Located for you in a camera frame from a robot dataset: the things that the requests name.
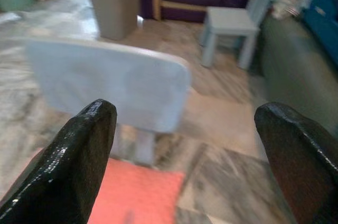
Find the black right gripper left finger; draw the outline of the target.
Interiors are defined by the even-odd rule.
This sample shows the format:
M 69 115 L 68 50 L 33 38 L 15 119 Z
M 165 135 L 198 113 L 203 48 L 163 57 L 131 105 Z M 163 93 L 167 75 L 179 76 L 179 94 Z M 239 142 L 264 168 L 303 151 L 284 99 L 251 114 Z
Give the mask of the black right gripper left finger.
M 1 199 L 1 223 L 87 223 L 116 121 L 116 107 L 103 99 L 72 117 Z

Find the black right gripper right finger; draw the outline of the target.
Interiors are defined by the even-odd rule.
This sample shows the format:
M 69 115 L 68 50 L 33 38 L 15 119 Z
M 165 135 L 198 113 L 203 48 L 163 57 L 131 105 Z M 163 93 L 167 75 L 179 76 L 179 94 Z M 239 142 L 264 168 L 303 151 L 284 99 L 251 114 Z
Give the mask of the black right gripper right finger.
M 297 223 L 337 223 L 337 140 L 318 122 L 269 102 L 254 121 Z

